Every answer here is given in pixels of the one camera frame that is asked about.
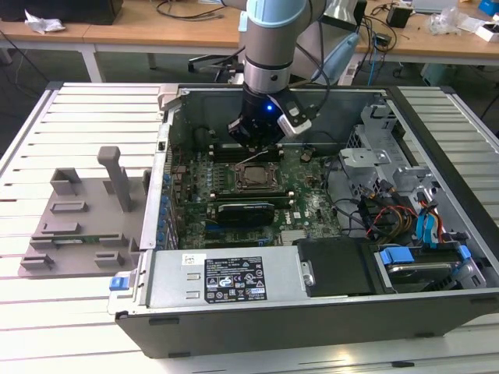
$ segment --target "black plastic cover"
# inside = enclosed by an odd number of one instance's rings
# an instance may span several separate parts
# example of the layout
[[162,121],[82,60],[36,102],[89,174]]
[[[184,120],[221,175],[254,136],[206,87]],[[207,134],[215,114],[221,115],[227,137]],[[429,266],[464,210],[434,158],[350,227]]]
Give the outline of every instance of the black plastic cover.
[[387,293],[369,245],[366,239],[339,236],[300,240],[300,260],[308,262],[313,271],[314,285],[307,287],[309,296]]

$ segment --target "screw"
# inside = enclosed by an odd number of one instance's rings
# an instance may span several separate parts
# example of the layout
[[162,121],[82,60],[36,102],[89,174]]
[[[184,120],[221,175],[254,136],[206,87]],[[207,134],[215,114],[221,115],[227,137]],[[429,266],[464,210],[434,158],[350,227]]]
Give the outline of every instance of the screw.
[[303,275],[303,282],[305,283],[305,285],[307,286],[313,286],[313,278],[310,274],[304,274]]

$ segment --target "motherboard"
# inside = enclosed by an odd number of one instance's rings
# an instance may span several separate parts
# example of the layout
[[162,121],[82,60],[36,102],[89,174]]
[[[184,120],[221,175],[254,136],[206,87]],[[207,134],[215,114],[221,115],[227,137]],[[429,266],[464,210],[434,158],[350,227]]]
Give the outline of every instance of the motherboard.
[[300,146],[241,157],[172,149],[164,189],[179,249],[291,245],[341,234],[324,191],[323,158]]

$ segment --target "white label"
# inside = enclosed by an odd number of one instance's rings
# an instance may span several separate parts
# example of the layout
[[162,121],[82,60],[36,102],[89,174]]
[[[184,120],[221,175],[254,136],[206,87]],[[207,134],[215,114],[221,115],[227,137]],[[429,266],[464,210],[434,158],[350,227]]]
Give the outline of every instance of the white label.
[[206,253],[185,253],[182,255],[182,266],[204,265]]

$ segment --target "sticker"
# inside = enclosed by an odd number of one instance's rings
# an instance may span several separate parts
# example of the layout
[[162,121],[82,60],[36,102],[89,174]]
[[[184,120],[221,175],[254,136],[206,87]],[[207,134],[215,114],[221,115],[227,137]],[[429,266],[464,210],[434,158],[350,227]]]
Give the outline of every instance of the sticker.
[[261,257],[205,259],[204,299],[210,304],[267,300],[264,275]]
[[182,266],[203,265],[206,253],[184,253],[182,255]]

